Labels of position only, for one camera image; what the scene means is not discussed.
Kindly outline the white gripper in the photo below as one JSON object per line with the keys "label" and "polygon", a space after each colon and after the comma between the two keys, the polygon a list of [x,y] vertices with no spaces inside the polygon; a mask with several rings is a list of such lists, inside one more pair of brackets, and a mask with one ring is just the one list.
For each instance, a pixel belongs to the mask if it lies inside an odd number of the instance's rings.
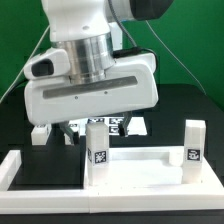
{"label": "white gripper", "polygon": [[65,121],[125,112],[118,128],[119,135],[127,137],[132,113],[126,111],[152,108],[158,102],[155,70],[155,55],[146,53],[116,59],[99,82],[73,85],[65,77],[32,80],[24,90],[28,119],[34,125],[60,123],[71,144],[77,145],[79,133]]}

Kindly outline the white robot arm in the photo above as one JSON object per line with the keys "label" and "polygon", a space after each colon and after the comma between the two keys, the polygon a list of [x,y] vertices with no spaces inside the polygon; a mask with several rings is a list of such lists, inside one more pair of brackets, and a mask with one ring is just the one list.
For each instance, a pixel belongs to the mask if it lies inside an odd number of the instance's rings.
{"label": "white robot arm", "polygon": [[158,102],[156,54],[140,47],[116,51],[110,24],[160,18],[174,0],[41,0],[51,47],[25,65],[24,90],[34,125],[122,113],[126,136],[132,113]]}

